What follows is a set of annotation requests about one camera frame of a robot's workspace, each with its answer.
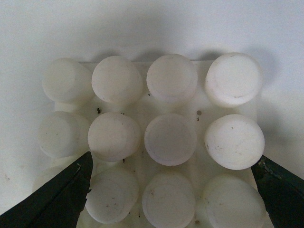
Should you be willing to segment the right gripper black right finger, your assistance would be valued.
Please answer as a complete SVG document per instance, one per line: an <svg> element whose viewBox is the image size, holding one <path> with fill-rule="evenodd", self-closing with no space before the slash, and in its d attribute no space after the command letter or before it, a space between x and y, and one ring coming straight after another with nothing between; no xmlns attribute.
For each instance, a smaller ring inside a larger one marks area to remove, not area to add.
<svg viewBox="0 0 304 228"><path fill-rule="evenodd" d="M302 228L304 180L264 155L251 170L273 226Z"/></svg>

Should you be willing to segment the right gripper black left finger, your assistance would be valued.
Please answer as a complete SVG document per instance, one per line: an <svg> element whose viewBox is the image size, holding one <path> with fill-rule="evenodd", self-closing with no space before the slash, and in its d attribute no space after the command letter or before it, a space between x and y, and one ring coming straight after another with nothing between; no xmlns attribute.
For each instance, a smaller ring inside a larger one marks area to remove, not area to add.
<svg viewBox="0 0 304 228"><path fill-rule="evenodd" d="M90 192L93 158L86 152L0 217L2 228L75 228Z"/></svg>

